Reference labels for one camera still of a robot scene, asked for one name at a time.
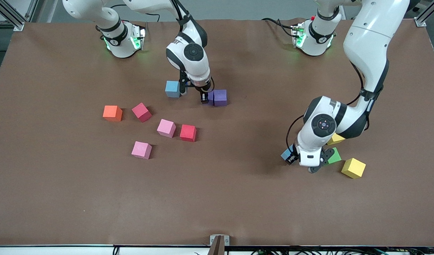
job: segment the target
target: green block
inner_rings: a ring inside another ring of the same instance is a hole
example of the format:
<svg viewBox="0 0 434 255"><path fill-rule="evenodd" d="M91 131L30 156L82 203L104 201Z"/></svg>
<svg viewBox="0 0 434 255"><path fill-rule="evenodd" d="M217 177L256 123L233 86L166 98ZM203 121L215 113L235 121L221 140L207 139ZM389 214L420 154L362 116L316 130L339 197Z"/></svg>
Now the green block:
<svg viewBox="0 0 434 255"><path fill-rule="evenodd" d="M332 163L335 163L335 162L338 162L341 160L340 153L338 153L338 150L336 148L332 148L332 149L335 151L335 153L329 158L329 160L327 160L327 164L324 164L324 166L327 166L329 164L332 164Z"/></svg>

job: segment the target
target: floor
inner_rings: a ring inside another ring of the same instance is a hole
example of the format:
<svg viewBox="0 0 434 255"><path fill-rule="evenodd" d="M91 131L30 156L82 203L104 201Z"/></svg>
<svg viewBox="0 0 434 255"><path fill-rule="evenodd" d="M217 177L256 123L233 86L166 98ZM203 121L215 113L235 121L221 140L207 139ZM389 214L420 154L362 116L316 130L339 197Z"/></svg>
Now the floor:
<svg viewBox="0 0 434 255"><path fill-rule="evenodd" d="M282 0L283 5L272 5L265 0L181 0L184 6L188 8L197 20L201 19L251 19L258 20L266 17L274 19L293 19L296 17L309 18L316 13L316 5L312 0ZM121 4L122 0L112 0L107 6ZM45 0L44 4L39 8L40 14L37 18L38 22L85 22L72 18L66 13L62 0ZM154 22L157 17L148 16L141 13L131 11L125 6L115 7L122 19L131 21L148 21ZM357 15L358 7L346 7L345 12L347 18L350 19ZM173 16L165 10L158 12L160 21L174 21ZM416 16L418 13L410 11L406 14L407 18ZM426 21L427 31L431 42L434 45L434 13ZM11 29L0 29L0 50L6 50L11 39L13 31ZM0 65L3 61L5 53L0 53Z"/></svg>

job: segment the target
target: purple cube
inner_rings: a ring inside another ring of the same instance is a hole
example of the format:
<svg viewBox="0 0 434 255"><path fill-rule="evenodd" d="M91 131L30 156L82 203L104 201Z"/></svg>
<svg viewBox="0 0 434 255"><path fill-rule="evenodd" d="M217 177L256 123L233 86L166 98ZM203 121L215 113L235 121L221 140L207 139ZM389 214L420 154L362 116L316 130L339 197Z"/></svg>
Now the purple cube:
<svg viewBox="0 0 434 255"><path fill-rule="evenodd" d="M207 94L207 99L209 100L209 102L206 103L205 105L214 105L214 91L213 90Z"/></svg>
<svg viewBox="0 0 434 255"><path fill-rule="evenodd" d="M227 106L227 90L215 89L214 90L214 106Z"/></svg>

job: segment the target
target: brown table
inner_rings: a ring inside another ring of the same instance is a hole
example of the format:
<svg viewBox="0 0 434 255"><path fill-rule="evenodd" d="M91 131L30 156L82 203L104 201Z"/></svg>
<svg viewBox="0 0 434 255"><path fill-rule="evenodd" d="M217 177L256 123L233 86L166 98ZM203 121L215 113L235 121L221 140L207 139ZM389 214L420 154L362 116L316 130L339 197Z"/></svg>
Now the brown table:
<svg viewBox="0 0 434 255"><path fill-rule="evenodd" d="M0 70L0 245L434 245L434 52L404 21L392 40L385 89L362 136L337 145L343 162L309 174L287 166L285 133L310 101L349 102L359 81L343 53L351 21L319 57L293 49L264 21L200 21L218 89L167 98L178 71L165 58L175 23L149 24L146 51L108 52L93 24L31 24L14 34ZM153 117L140 123L143 102ZM104 105L123 121L102 118ZM160 119L196 125L198 140L156 132ZM293 128L293 142L299 126ZM131 156L152 144L150 160Z"/></svg>

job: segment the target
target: light blue cube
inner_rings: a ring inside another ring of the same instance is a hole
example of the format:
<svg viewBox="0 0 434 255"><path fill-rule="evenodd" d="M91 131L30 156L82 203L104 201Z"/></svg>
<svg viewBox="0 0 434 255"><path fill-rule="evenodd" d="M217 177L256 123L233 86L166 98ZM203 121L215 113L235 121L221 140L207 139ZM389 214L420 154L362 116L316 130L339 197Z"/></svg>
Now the light blue cube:
<svg viewBox="0 0 434 255"><path fill-rule="evenodd" d="M178 98L181 95L181 93L179 92L179 82L167 81L167 85L165 86L165 93L167 93L167 97Z"/></svg>
<svg viewBox="0 0 434 255"><path fill-rule="evenodd" d="M284 152L282 153L281 158L283 158L283 160L287 160L287 159L290 157L290 155L291 155L290 150L286 149L286 151L284 151Z"/></svg>

